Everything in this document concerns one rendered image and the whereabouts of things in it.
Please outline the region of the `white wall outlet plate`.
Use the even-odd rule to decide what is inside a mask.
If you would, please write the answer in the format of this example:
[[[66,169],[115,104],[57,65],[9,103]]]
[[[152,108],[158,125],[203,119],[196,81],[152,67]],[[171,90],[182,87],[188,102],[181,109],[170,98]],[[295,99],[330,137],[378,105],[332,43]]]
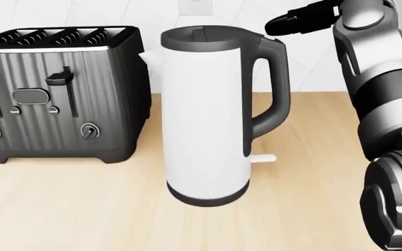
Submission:
[[[179,16],[208,16],[213,14],[213,0],[178,0]]]

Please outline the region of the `dark grey four-slot toaster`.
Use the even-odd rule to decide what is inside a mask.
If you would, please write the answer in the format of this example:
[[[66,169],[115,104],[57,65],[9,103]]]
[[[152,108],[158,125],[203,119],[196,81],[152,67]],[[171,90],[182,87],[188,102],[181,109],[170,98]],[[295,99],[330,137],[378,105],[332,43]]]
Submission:
[[[129,159],[151,109],[143,51],[135,26],[0,33],[0,163]]]

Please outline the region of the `white electric kettle black handle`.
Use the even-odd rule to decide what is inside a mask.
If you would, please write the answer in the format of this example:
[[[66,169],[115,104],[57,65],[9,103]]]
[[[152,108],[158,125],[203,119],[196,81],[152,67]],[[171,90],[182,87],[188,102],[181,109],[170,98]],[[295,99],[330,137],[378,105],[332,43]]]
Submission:
[[[161,79],[167,188],[179,201],[213,207],[248,189],[254,139],[290,112],[284,43],[235,26],[183,26],[161,34],[140,57]]]

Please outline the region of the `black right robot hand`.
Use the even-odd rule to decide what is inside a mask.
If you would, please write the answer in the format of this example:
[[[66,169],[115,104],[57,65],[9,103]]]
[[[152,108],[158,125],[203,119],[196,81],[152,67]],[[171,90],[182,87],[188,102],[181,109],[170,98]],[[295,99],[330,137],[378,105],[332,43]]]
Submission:
[[[344,0],[322,0],[303,8],[289,10],[265,24],[270,36],[312,33],[330,28],[341,16],[339,6]]]

